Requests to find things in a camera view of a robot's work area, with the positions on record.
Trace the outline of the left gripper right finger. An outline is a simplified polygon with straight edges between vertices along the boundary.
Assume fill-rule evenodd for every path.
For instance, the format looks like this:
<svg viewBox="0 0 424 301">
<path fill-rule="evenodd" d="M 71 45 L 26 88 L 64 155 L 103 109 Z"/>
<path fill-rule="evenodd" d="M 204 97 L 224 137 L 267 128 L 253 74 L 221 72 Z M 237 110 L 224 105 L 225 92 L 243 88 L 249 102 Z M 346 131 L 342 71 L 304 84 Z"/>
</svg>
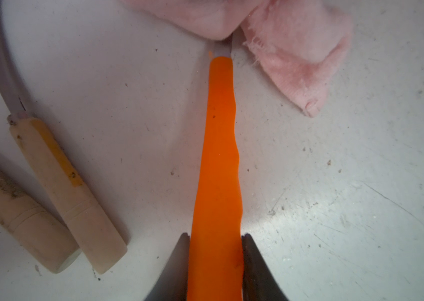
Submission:
<svg viewBox="0 0 424 301">
<path fill-rule="evenodd" d="M 244 259 L 243 300 L 288 301 L 264 261 L 251 234 L 242 236 Z"/>
</svg>

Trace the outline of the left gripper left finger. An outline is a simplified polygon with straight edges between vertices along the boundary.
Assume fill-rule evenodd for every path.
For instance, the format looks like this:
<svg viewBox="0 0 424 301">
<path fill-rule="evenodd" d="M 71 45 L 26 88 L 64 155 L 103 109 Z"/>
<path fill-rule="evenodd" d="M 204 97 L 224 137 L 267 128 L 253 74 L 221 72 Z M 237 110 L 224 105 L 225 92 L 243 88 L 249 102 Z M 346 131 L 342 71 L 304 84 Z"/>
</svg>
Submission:
<svg viewBox="0 0 424 301">
<path fill-rule="evenodd" d="M 145 301 L 185 301 L 187 299 L 189 244 L 189 234 L 182 233 Z"/>
</svg>

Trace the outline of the orange handle sickle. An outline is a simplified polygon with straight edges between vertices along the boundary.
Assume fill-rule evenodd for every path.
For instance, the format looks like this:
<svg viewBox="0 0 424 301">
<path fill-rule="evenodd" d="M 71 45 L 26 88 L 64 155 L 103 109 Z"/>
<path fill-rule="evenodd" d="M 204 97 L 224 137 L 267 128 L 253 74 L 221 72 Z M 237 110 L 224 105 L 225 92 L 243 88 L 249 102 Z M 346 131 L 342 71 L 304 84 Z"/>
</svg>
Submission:
<svg viewBox="0 0 424 301">
<path fill-rule="evenodd" d="M 232 38 L 214 44 L 188 263 L 188 300 L 241 300 L 240 156 L 235 139 Z"/>
</svg>

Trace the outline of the wooden handle sickle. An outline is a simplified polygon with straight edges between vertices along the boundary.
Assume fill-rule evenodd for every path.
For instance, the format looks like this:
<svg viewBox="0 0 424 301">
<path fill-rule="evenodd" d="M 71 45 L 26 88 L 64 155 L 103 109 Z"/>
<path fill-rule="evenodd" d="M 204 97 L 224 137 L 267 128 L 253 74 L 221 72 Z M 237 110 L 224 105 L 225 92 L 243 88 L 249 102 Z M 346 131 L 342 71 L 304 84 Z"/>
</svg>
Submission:
<svg viewBox="0 0 424 301">
<path fill-rule="evenodd" d="M 107 272 L 126 254 L 126 243 L 51 130 L 25 108 L 30 94 L 8 49 L 1 2 L 0 94 L 10 112 L 10 132 L 39 183 L 93 269 Z"/>
<path fill-rule="evenodd" d="M 0 226 L 52 273 L 64 271 L 81 253 L 68 228 L 1 170 Z"/>
</svg>

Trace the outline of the pink terry rag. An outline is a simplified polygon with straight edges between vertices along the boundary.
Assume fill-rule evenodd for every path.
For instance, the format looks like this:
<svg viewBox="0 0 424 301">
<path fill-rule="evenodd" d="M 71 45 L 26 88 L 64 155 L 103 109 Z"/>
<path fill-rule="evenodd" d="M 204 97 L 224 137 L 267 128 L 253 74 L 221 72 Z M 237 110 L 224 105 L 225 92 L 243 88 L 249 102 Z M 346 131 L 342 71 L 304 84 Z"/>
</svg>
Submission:
<svg viewBox="0 0 424 301">
<path fill-rule="evenodd" d="M 136 10 L 209 40 L 237 28 L 275 86 L 315 117 L 349 51 L 353 21 L 325 1 L 127 1 Z"/>
</svg>

